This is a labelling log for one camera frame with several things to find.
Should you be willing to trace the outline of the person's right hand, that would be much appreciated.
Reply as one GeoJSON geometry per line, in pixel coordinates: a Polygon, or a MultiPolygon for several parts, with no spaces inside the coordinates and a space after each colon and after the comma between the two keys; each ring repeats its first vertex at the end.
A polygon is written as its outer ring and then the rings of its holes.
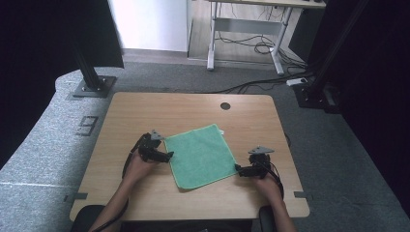
{"type": "Polygon", "coordinates": [[[266,175],[263,179],[252,178],[251,181],[270,203],[278,203],[282,199],[277,181],[272,176],[266,175]]]}

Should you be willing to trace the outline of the black box under desk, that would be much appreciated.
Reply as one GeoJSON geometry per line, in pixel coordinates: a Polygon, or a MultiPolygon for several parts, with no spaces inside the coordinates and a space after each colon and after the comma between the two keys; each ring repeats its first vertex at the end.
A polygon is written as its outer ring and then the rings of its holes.
{"type": "Polygon", "coordinates": [[[293,31],[289,48],[305,62],[308,61],[322,16],[322,10],[302,9],[293,31]]]}

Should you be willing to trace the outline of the black curtain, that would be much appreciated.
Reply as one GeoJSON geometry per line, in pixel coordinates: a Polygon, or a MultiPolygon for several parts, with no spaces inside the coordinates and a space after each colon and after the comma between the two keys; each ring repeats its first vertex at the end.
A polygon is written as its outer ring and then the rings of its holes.
{"type": "Polygon", "coordinates": [[[342,116],[410,217],[410,0],[328,0],[317,38],[342,116]]]}
{"type": "Polygon", "coordinates": [[[108,0],[0,0],[0,169],[79,56],[92,67],[124,66],[108,0]]]}

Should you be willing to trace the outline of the person's left hand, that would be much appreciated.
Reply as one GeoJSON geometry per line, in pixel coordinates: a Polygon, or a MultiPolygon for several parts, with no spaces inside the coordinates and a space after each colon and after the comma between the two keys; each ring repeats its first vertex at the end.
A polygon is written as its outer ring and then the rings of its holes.
{"type": "Polygon", "coordinates": [[[126,187],[134,187],[135,184],[146,177],[156,166],[155,161],[144,161],[138,152],[134,152],[126,169],[122,183],[126,187]]]}

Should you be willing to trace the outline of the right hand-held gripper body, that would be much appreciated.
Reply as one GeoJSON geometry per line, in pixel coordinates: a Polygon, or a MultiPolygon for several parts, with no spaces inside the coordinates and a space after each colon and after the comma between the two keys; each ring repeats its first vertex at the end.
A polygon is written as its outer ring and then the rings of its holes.
{"type": "Polygon", "coordinates": [[[274,175],[270,159],[270,153],[273,152],[273,149],[263,146],[257,146],[249,151],[249,163],[260,179],[263,179],[267,174],[274,175]]]}

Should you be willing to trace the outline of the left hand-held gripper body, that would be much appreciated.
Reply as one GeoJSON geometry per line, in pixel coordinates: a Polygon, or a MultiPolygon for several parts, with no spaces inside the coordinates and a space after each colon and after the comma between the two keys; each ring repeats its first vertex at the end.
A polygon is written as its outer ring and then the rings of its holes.
{"type": "Polygon", "coordinates": [[[156,157],[154,152],[158,151],[161,145],[162,136],[155,130],[144,133],[139,139],[138,153],[144,161],[149,161],[156,157]]]}

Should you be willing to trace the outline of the white metal frame desk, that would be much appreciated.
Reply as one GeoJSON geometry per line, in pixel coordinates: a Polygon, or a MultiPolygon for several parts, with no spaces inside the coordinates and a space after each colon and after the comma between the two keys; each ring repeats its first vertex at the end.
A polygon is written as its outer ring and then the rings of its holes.
{"type": "Polygon", "coordinates": [[[276,36],[274,47],[269,50],[275,70],[278,75],[284,75],[278,51],[283,41],[287,25],[295,8],[299,9],[325,9],[323,0],[208,0],[211,3],[211,37],[208,48],[207,70],[215,67],[215,36],[217,32],[246,33],[276,36]],[[281,22],[224,18],[218,16],[218,4],[260,5],[270,7],[284,7],[284,17],[281,22]]]}

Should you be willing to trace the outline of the green microfibre towel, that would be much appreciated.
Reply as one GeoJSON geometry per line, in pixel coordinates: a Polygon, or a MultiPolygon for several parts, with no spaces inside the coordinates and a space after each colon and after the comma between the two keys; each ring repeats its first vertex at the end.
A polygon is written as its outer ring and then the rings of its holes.
{"type": "Polygon", "coordinates": [[[236,160],[216,124],[168,136],[170,167],[179,189],[197,189],[237,173],[236,160]]]}

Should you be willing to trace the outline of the black metal stand with plate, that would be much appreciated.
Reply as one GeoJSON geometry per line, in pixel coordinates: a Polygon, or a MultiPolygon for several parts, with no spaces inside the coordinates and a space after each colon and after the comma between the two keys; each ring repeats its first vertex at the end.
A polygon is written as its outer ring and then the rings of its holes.
{"type": "Polygon", "coordinates": [[[341,46],[347,40],[368,0],[324,0],[326,8],[319,10],[320,23],[307,58],[307,71],[314,80],[310,85],[293,88],[298,105],[302,108],[327,109],[329,105],[325,87],[330,66],[336,60],[341,46]]]}
{"type": "Polygon", "coordinates": [[[94,67],[87,61],[79,45],[71,40],[73,57],[78,64],[83,79],[73,91],[74,98],[106,98],[113,87],[116,77],[98,75],[94,67]]]}

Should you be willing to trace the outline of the white power strip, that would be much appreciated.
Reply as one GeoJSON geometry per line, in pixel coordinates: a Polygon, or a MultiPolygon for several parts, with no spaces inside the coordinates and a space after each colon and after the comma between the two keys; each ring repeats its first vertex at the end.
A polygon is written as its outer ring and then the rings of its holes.
{"type": "Polygon", "coordinates": [[[307,84],[308,80],[305,77],[289,79],[286,81],[287,86],[294,86],[299,84],[307,84]]]}

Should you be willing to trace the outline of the grey floor socket plate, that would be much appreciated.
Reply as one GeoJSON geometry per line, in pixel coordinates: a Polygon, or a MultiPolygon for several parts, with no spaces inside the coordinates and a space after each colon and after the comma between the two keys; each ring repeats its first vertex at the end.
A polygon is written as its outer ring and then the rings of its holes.
{"type": "Polygon", "coordinates": [[[98,122],[98,116],[84,116],[75,131],[79,136],[90,136],[98,122]]]}

